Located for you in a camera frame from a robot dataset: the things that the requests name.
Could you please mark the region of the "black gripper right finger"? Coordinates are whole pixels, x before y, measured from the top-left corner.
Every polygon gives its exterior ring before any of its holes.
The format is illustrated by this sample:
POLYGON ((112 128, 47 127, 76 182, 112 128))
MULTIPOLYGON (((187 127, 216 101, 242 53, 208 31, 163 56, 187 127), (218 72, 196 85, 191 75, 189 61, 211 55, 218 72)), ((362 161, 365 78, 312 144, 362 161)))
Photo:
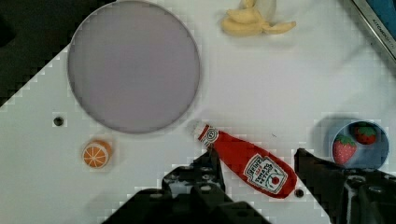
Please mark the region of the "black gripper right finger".
POLYGON ((294 171, 332 224, 396 224, 396 179, 376 169, 344 168, 303 148, 294 171))

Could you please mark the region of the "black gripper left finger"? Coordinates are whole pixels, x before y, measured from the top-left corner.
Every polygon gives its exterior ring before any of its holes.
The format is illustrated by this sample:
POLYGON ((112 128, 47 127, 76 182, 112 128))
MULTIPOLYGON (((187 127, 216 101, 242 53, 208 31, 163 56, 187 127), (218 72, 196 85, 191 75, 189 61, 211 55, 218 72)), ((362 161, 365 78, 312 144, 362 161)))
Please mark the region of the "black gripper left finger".
POLYGON ((246 202, 235 202, 214 150, 179 166, 158 189, 138 191, 103 224, 271 224, 246 202))

